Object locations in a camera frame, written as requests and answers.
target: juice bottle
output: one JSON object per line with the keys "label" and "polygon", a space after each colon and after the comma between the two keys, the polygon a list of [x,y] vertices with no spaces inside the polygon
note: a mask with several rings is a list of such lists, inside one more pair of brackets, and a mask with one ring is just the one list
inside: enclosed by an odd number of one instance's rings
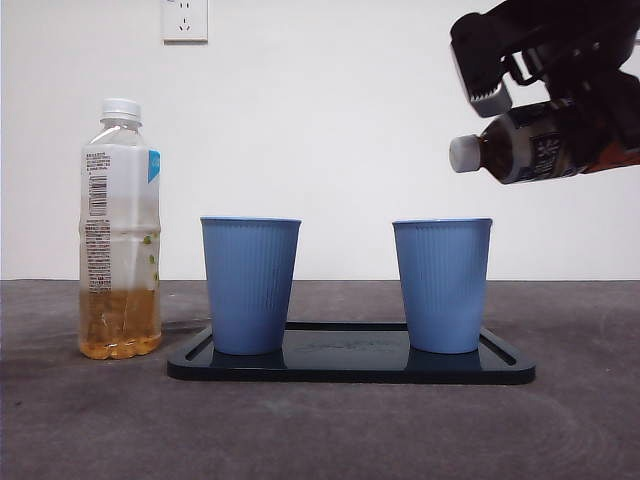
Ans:
{"label": "juice bottle", "polygon": [[640,164],[596,124],[587,124],[564,100],[514,108],[480,136],[452,140],[449,160],[456,172],[486,168],[504,184],[570,177]]}
{"label": "juice bottle", "polygon": [[144,355],[160,343],[160,155],[140,135],[140,106],[103,102],[102,131],[82,149],[80,351]]}

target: tray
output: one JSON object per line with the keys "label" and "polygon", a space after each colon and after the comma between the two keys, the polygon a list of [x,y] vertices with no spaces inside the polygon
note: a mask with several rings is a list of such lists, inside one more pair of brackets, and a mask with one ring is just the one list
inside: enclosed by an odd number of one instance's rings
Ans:
{"label": "tray", "polygon": [[406,323],[287,322],[282,350],[251,356],[215,351],[209,327],[169,357],[167,374],[182,380],[515,385],[535,378],[535,364],[486,329],[478,350],[449,355],[411,348]]}

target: wall outlet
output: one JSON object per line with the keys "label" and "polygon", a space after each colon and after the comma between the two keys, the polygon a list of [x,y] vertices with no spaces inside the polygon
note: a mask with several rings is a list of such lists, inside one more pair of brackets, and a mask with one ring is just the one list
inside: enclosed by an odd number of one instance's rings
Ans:
{"label": "wall outlet", "polygon": [[165,42],[206,42],[209,0],[161,0]]}

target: bottle cap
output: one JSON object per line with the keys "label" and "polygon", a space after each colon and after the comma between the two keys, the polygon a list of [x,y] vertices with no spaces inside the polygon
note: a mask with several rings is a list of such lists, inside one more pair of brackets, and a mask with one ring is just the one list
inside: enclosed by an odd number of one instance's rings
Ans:
{"label": "bottle cap", "polygon": [[480,139],[475,135],[465,135],[451,140],[449,162],[458,172],[473,172],[481,165]]}
{"label": "bottle cap", "polygon": [[102,102],[102,120],[106,118],[121,118],[142,125],[140,105],[126,98],[105,98]]}

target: ribbed cup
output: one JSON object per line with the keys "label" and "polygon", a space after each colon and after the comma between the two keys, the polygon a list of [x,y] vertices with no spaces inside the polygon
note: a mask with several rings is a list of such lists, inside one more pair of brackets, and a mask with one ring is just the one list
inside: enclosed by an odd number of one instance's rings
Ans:
{"label": "ribbed cup", "polygon": [[478,348],[491,224],[489,218],[393,223],[412,347]]}
{"label": "ribbed cup", "polygon": [[300,220],[201,221],[215,349],[259,355],[282,348]]}

